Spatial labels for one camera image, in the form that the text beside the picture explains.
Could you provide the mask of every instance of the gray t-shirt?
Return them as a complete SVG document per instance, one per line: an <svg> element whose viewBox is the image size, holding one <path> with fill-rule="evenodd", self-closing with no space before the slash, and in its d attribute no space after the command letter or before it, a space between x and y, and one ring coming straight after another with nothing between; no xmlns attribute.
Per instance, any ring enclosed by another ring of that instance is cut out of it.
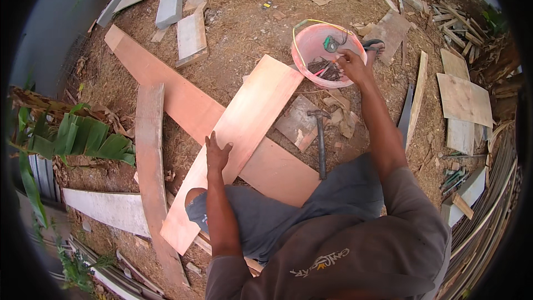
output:
<svg viewBox="0 0 533 300"><path fill-rule="evenodd" d="M382 186L387 216L361 222L326 215L296 224L259 277L243 257L213 257L205 298L433 298L449 264L450 228L408 168Z"/></svg>

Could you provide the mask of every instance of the printed logo on shirt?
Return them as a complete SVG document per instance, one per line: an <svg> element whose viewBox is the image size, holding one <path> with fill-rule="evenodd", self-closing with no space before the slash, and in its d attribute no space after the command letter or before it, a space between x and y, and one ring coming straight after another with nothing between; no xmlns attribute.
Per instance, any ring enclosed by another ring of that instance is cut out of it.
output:
<svg viewBox="0 0 533 300"><path fill-rule="evenodd" d="M309 275L310 270L316 269L317 271L320 269L325 269L326 267L330 266L331 264L335 265L335 261L338 260L341 257L347 256L350 253L350 249L344 248L341 251L334 251L331 254L328 254L326 256L320 256L317 259L315 259L315 262L311 267L307 270L298 270L296 272L294 269L289 271L292 273L295 277L307 277Z"/></svg>

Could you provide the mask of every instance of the yellow wire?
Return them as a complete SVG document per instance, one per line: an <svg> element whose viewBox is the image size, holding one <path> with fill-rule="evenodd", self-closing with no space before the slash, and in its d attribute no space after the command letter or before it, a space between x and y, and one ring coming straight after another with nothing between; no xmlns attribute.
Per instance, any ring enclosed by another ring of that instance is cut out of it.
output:
<svg viewBox="0 0 533 300"><path fill-rule="evenodd" d="M320 20L315 20L315 19L307 19L307 21L315 21L315 22L319 22L319 23L325 23L327 25L330 25L332 27L335 27L337 28L338 30L341 30L341 31L346 31L348 34L350 35L353 35L353 33L351 31L349 31L347 28L342 28L342 27L339 27L337 25L334 25L332 23L329 23L329 22L325 22L325 21L320 21ZM303 66L305 67L305 62L303 60L303 57L302 57L302 54L300 53L300 50L298 49L298 45L296 43L296 36L294 34L294 31L295 31L295 27L293 27L293 42L294 42L294 47L296 48L296 51L298 52L298 56L300 56L300 59L302 60L302 63L303 63Z"/></svg>

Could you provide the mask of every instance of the pink plastic bucket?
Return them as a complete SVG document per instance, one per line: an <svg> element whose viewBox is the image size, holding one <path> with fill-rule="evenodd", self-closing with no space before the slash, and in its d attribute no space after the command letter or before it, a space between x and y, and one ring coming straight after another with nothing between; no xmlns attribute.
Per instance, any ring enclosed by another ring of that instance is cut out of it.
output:
<svg viewBox="0 0 533 300"><path fill-rule="evenodd" d="M343 37L346 37L346 32L343 32L342 30L339 30L325 23L319 23L305 28L304 30L300 31L298 35L296 35L295 41L298 44L298 50L300 50L300 53L302 54L303 60L305 61L306 65L311 63L313 60L320 60L320 57L331 61L339 55L336 52L331 54L324 50L323 43L326 37L328 37L329 35L333 36L335 40L340 42L343 40ZM361 42L359 42L355 35L348 35L346 43L339 46L339 49L352 50L353 52L358 54L363 60L363 63L366 64L366 52L363 49L363 45L361 45ZM342 88L350 86L353 83L350 79L348 79L348 77L344 75L341 77L340 81L328 81L315 76L302 63L302 59L300 58L298 51L296 50L296 46L294 46L294 42L291 48L291 54L298 70L300 70L300 72L302 72L304 76L306 76L309 80L311 80L313 83L315 83L315 85L320 88Z"/></svg>

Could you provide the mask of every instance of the man's knee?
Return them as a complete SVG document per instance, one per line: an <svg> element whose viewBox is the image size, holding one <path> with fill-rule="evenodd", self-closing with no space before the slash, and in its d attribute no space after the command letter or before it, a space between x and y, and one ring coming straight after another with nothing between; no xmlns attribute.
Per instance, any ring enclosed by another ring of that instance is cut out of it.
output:
<svg viewBox="0 0 533 300"><path fill-rule="evenodd" d="M189 192L185 196L185 207L187 207L187 205L189 205L189 203L192 202L194 198L198 197L201 193L206 192L206 191L207 189L199 188L199 187L192 188L191 190L189 190Z"/></svg>

